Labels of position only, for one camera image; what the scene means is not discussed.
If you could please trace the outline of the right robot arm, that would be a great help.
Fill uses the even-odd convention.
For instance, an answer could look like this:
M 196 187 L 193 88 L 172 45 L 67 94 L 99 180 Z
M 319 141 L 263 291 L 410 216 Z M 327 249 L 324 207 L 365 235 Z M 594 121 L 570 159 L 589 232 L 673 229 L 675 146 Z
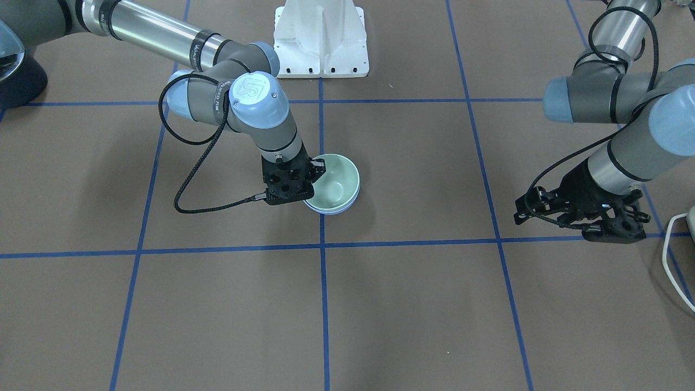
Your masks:
M 173 75 L 164 99 L 179 116 L 248 134 L 265 180 L 315 181 L 323 159 L 308 155 L 277 79 L 280 59 L 264 42 L 247 45 L 134 1 L 3 1 L 2 109 L 23 106 L 47 86 L 31 54 L 75 33 L 131 43 L 188 67 Z

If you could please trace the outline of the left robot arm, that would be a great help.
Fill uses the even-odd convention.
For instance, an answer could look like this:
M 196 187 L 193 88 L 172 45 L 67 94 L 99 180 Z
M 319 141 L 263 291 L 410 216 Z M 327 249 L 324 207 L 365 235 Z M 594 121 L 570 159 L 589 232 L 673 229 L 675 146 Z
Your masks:
M 514 222 L 531 218 L 578 230 L 589 242 L 635 243 L 650 215 L 640 185 L 693 158 L 693 59 L 661 72 L 653 18 L 661 1 L 609 1 L 587 49 L 542 99 L 555 122 L 621 124 L 551 191 L 534 181 Z

